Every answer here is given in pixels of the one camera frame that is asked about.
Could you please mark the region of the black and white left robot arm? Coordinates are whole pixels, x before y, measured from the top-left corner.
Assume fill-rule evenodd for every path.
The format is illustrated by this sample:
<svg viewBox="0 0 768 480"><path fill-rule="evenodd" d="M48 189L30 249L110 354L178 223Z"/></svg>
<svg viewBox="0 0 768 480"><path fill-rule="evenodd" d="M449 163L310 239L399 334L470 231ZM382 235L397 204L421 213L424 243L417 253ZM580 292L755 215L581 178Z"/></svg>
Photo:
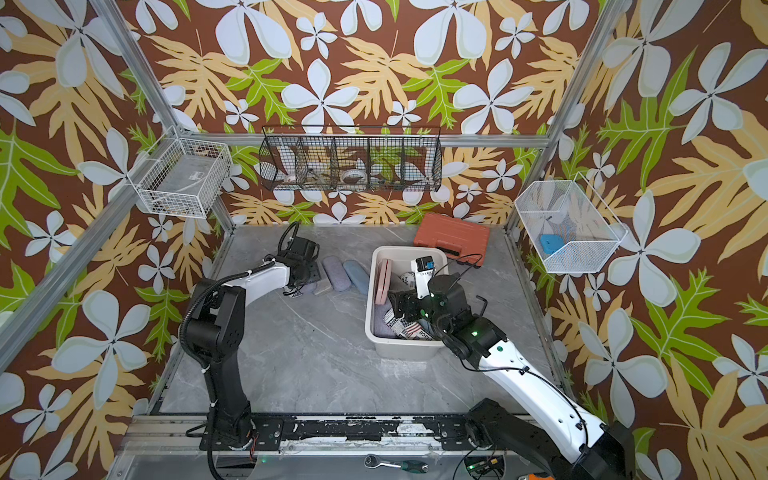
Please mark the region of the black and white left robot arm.
<svg viewBox="0 0 768 480"><path fill-rule="evenodd" d="M250 402L244 393L237 352L249 305L281 290L292 295L319 279L319 245L298 234L294 222L277 252L261 265L195 287L179 328L182 350L201 368L209 397L207 445L243 450L253 444Z"/></svg>

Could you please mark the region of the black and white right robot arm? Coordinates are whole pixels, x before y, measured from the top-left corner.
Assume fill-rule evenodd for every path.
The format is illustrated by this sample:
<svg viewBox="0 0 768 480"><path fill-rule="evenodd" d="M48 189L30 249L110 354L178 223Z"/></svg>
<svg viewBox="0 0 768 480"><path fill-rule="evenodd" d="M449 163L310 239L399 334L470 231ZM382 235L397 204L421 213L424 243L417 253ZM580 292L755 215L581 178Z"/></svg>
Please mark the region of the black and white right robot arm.
<svg viewBox="0 0 768 480"><path fill-rule="evenodd" d="M500 327L472 310L458 275L436 275L422 288L388 298L395 318L425 328L465 370L486 375L529 415L523 420L482 400L466 415L476 445L512 451L554 479L635 478L631 432L591 414L547 380Z"/></svg>

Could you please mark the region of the pink glasses case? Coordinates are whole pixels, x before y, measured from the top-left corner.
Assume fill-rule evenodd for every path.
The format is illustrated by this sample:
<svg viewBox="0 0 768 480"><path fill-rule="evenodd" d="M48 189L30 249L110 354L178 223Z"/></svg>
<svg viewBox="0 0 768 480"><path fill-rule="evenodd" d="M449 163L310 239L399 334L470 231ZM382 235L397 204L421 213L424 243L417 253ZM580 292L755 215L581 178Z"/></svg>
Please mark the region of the pink glasses case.
<svg viewBox="0 0 768 480"><path fill-rule="evenodd" d="M375 305L384 305L387 302L391 276L392 261L390 259L384 259L377 267L376 290L374 296Z"/></svg>

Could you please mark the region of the purple fabric glasses case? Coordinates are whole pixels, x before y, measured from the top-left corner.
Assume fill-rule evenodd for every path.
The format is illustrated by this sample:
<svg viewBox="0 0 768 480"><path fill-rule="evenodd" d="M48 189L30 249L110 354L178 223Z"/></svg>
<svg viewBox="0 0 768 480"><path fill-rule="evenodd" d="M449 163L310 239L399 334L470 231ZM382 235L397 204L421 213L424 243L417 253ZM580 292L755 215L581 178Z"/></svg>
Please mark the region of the purple fabric glasses case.
<svg viewBox="0 0 768 480"><path fill-rule="evenodd" d="M336 256L327 256L322 260L326 276L336 292L349 290L352 282L341 260Z"/></svg>

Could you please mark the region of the cream plastic storage box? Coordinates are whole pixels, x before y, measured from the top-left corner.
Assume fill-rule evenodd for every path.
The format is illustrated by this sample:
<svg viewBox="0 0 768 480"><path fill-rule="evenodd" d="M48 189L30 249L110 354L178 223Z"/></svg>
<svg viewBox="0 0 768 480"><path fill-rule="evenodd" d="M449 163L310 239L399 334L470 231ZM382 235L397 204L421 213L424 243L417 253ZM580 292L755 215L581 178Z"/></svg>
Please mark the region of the cream plastic storage box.
<svg viewBox="0 0 768 480"><path fill-rule="evenodd" d="M367 291L365 334L375 347L377 354L385 359L403 361L429 361L443 343L434 340L405 340L377 336L374 333L375 294L377 291L378 267L384 260L392 261L394 276L410 270L411 261L418 257L432 256L435 268L443 267L442 273L449 273L448 259L444 252L436 248L413 246L381 246L374 250L371 260L371 276Z"/></svg>

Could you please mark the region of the flag newspaper glasses case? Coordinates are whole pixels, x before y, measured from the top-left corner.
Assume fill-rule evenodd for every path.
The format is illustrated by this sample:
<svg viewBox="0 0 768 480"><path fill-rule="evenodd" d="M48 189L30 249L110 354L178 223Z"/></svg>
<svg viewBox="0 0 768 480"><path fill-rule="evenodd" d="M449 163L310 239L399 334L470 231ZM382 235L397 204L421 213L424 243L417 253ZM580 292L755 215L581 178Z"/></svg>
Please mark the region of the flag newspaper glasses case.
<svg viewBox="0 0 768 480"><path fill-rule="evenodd" d="M433 337L418 321L407 321L405 317L396 317L392 309L384 315L384 322L397 338L405 340L432 341Z"/></svg>

